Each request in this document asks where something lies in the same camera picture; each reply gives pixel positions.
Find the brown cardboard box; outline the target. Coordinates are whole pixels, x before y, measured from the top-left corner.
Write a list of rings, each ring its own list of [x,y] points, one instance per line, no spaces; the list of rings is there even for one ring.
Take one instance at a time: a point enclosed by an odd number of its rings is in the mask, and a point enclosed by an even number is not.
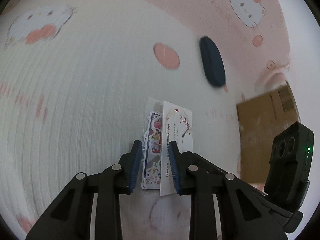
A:
[[[264,183],[269,173],[274,137],[300,120],[287,83],[236,106],[241,140],[240,177],[249,184]]]

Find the dark blue denim glasses case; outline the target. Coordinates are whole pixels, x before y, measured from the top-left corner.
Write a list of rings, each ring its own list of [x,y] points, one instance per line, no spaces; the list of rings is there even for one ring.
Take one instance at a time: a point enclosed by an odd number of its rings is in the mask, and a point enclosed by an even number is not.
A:
[[[216,44],[208,36],[200,39],[200,53],[208,82],[214,87],[223,87],[226,84],[223,60]]]

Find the cartoon sticker sheet pack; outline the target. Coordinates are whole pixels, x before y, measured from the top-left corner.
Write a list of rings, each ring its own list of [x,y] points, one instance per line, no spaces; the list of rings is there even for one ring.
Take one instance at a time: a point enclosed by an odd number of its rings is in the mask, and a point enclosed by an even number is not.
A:
[[[141,188],[143,190],[159,190],[161,185],[163,103],[149,97],[145,113],[148,124],[143,138]]]

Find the white illustrated card pack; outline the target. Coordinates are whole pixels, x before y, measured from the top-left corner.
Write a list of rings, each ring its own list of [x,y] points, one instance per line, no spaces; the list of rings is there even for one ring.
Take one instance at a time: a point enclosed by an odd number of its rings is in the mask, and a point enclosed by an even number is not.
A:
[[[192,112],[173,103],[163,102],[161,139],[160,196],[164,197],[175,192],[169,160],[169,143],[175,141],[180,152],[193,150]]]

